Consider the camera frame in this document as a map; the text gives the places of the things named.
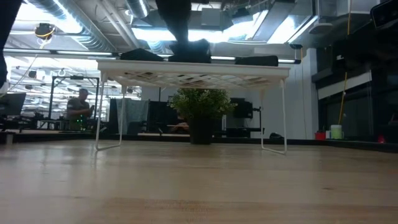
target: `wall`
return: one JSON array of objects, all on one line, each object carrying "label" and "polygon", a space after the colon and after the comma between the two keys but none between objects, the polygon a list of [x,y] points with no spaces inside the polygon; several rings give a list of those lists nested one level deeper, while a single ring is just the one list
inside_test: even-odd
[{"label": "wall", "polygon": [[[290,75],[285,85],[286,130],[289,139],[313,139],[318,130],[318,97],[311,75],[317,72],[316,50],[308,49],[300,65],[286,65],[290,67]],[[162,91],[161,101],[175,93],[176,89],[166,88]],[[264,106],[262,122],[266,129],[265,137],[277,132],[283,135],[282,89],[273,86],[266,91],[261,102],[260,93],[251,90],[233,90],[231,97],[245,98],[253,103],[253,107]],[[158,101],[159,88],[142,87],[142,99]],[[259,113],[254,113],[253,119],[246,123],[251,128],[259,127]],[[252,138],[260,138],[260,133],[252,133]]]}]

